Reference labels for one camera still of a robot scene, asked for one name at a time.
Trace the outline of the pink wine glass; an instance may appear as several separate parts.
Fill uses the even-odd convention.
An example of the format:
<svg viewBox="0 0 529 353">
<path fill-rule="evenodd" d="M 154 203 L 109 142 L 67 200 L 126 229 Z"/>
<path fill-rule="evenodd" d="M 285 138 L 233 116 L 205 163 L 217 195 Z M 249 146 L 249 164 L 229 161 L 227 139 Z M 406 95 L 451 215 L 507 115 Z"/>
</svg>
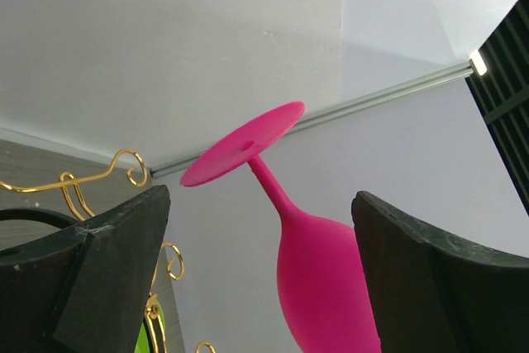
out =
<svg viewBox="0 0 529 353">
<path fill-rule="evenodd" d="M 300 209 L 260 156 L 304 111 L 290 102 L 261 114 L 206 150 L 179 182 L 196 187 L 249 165 L 281 221 L 279 303 L 301 351 L 380 352 L 354 228 Z"/>
</svg>

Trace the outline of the gold wire wine glass rack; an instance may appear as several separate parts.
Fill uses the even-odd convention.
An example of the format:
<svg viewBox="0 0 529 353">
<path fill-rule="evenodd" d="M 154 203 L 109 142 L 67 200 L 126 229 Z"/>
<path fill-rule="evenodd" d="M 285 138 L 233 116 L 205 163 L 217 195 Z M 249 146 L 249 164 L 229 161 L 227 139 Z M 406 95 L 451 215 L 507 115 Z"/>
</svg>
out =
<svg viewBox="0 0 529 353">
<path fill-rule="evenodd" d="M 134 177 L 134 173 L 136 172 L 135 166 L 129 168 L 126 171 L 126 178 L 132 185 L 138 188 L 145 186 L 150 177 L 150 172 L 145 164 L 145 161 L 136 151 L 132 149 L 124 148 L 124 149 L 119 150 L 112 157 L 112 160 L 111 160 L 111 163 L 108 169 L 102 172 L 101 174 L 95 174 L 92 176 L 77 179 L 70 172 L 64 172 L 59 176 L 59 179 L 56 183 L 38 185 L 38 186 L 33 186 L 33 187 L 20 187 L 20 186 L 15 186 L 15 185 L 2 181 L 1 189 L 6 190 L 6 191 L 12 191 L 15 193 L 38 193 L 38 192 L 48 191 L 51 189 L 60 189 L 70 212 L 75 216 L 77 221 L 83 222 L 88 217 L 94 217 L 95 213 L 87 205 L 86 200 L 81 191 L 80 185 L 88 183 L 88 182 L 99 181 L 99 180 L 105 179 L 106 177 L 110 176 L 112 174 L 112 171 L 117 167 L 117 162 L 119 161 L 120 157 L 124 154 L 132 155 L 137 160 L 139 164 L 139 168 L 141 170 L 140 180 L 136 180 Z M 157 293 L 155 293 L 153 290 L 150 290 L 149 296 L 145 303 L 144 313 L 146 311 L 146 308 L 154 304 L 156 301 L 160 303 Z"/>
</svg>

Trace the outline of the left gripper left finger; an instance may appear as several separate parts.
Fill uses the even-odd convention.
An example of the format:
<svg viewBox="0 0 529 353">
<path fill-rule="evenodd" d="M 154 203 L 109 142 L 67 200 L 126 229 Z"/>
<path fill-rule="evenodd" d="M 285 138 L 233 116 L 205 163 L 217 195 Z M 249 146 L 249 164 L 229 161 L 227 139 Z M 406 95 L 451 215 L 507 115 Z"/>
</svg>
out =
<svg viewBox="0 0 529 353">
<path fill-rule="evenodd" d="M 169 217 L 157 185 L 1 252 L 3 352 L 133 352 Z"/>
</svg>

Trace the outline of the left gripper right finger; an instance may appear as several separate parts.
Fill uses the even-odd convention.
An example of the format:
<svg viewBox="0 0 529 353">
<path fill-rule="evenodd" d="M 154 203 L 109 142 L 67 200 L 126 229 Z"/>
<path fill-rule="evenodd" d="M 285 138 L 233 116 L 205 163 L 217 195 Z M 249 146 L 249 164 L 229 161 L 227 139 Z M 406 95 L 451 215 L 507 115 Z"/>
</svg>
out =
<svg viewBox="0 0 529 353">
<path fill-rule="evenodd" d="M 528 259 L 417 219 L 372 193 L 351 204 L 384 352 L 526 352 Z"/>
</svg>

